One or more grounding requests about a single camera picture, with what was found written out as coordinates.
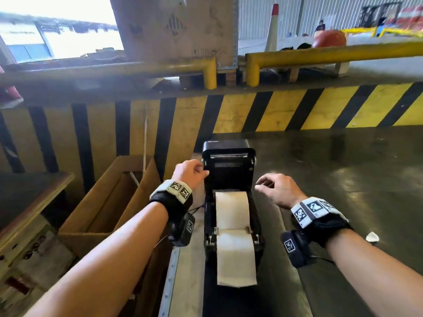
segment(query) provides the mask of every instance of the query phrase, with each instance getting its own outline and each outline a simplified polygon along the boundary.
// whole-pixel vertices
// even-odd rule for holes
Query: metal wall panel
[[[403,7],[423,4],[423,0],[304,0],[299,35],[312,35],[320,19],[327,28],[349,28],[357,25],[363,5],[403,1]],[[267,37],[272,5],[279,4],[278,37],[288,32],[295,35],[301,0],[239,0],[239,38],[262,39]]]

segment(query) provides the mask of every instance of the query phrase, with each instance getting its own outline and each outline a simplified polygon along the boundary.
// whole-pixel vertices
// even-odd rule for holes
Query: yellow barrier
[[[405,29],[394,29],[394,28],[384,28],[380,33],[379,37],[383,37],[386,33],[395,33],[396,35],[407,35],[411,37],[423,37],[423,32],[405,30]]]
[[[0,86],[17,85],[31,81],[102,78],[134,74],[146,75],[147,77],[167,77],[194,72],[202,72],[204,74],[204,87],[206,89],[216,89],[216,59],[214,57],[179,59],[155,63],[113,63],[87,67],[6,72],[5,74],[0,74]]]
[[[279,52],[248,53],[247,85],[256,87],[261,68],[281,68],[295,65],[314,65],[423,56],[423,42],[363,44],[310,48]]]
[[[366,32],[372,32],[371,36],[374,37],[377,32],[377,28],[350,28],[350,29],[342,29],[342,33],[348,34],[357,34],[357,33],[366,33]]]

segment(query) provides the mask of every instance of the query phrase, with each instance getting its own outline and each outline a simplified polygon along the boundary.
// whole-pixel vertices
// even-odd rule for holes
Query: hand
[[[209,170],[203,170],[201,162],[193,159],[177,164],[172,179],[182,181],[194,190],[208,175]]]
[[[307,199],[295,181],[281,173],[267,173],[261,176],[254,188],[272,199],[279,207],[286,209],[291,209],[297,203]]]

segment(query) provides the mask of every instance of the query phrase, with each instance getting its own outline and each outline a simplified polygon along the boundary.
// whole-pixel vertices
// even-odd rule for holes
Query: sky
[[[0,11],[116,24],[110,0],[0,0]]]

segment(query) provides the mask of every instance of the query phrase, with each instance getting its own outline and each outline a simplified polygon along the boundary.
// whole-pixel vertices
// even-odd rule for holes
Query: right arm
[[[294,180],[283,174],[265,174],[257,181],[255,189],[285,209],[307,199]],[[338,231],[325,248],[374,314],[423,316],[423,277],[420,274],[350,229]]]

